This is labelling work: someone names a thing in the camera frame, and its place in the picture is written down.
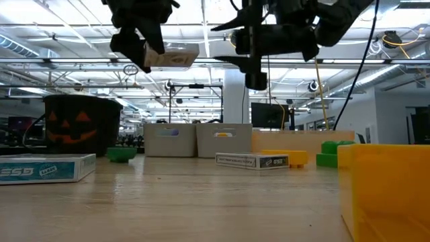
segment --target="black pumpkin bucket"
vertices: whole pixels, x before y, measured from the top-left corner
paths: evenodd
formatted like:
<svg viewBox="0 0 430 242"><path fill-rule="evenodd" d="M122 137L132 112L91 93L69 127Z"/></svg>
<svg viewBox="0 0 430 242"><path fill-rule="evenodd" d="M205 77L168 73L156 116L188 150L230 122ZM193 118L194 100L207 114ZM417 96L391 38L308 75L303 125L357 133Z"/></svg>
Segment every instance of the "black pumpkin bucket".
<svg viewBox="0 0 430 242"><path fill-rule="evenodd" d="M49 95L44 98L46 142L59 154L105 155L115 146L122 105L86 95Z"/></svg>

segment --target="robotic arm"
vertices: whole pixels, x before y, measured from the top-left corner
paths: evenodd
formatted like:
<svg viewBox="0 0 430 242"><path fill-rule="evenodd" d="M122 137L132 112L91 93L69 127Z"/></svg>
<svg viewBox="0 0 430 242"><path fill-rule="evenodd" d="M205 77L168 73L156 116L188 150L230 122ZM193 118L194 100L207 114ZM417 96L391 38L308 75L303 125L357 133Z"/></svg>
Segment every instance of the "robotic arm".
<svg viewBox="0 0 430 242"><path fill-rule="evenodd" d="M109 5L112 23L120 28L120 33L112 37L110 47L121 52L145 73L144 44L158 54L165 52L160 24L165 23L172 13L172 6L178 8L174 0L101 0ZM338 0L333 5L325 5L317 0L242 0L243 8L236 18L217 26L212 31L235 30L232 42L237 54L243 56L216 56L239 67L245 73L245 85L249 89L267 88L267 75L261 72L261 57L271 54L301 52L304 60L315 57L322 46L334 46L355 19L373 0ZM263 7L276 17L276 25L262 25ZM312 23L316 16L320 20ZM137 30L143 35L141 40Z"/></svg>
<svg viewBox="0 0 430 242"><path fill-rule="evenodd" d="M243 0L243 8L233 20L217 26L213 31L235 30L232 42L237 54L242 56L216 56L239 67L245 73L245 85L249 89L267 89L267 75L261 72L261 57L271 54L301 52L305 61L314 58L322 46L334 46L360 13L373 0L338 0L325 5L317 0ZM262 25L263 6L276 17L276 25ZM312 23L316 16L320 20Z"/></svg>

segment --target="yellow container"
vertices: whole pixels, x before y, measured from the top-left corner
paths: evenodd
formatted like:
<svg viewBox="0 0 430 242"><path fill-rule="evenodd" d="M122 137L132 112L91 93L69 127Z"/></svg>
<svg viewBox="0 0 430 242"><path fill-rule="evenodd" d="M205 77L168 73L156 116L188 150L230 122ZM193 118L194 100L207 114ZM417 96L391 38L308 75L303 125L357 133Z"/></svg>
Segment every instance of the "yellow container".
<svg viewBox="0 0 430 242"><path fill-rule="evenodd" d="M309 159L306 151L262 150L261 152L265 155L288 155L290 168L303 168Z"/></svg>
<svg viewBox="0 0 430 242"><path fill-rule="evenodd" d="M430 146L338 147L342 217L355 242L430 241Z"/></svg>

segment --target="gray storage bin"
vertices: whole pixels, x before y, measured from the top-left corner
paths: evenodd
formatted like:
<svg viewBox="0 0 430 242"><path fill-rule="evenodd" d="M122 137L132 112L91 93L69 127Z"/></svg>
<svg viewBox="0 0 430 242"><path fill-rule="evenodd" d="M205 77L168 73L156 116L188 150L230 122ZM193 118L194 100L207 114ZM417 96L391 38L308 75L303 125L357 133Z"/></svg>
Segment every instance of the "gray storage bin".
<svg viewBox="0 0 430 242"><path fill-rule="evenodd" d="M251 152L252 124L197 124L198 157Z"/></svg>
<svg viewBox="0 0 430 242"><path fill-rule="evenodd" d="M144 124L145 155L151 157L194 157L195 124Z"/></svg>

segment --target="table surface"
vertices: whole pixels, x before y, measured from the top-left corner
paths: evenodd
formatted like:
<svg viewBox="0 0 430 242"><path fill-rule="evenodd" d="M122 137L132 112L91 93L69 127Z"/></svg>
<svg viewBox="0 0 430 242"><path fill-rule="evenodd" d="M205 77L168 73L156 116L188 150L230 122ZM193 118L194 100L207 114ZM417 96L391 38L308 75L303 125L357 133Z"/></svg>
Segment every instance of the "table surface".
<svg viewBox="0 0 430 242"><path fill-rule="evenodd" d="M351 242L337 170L97 160L75 184L0 186L0 241Z"/></svg>

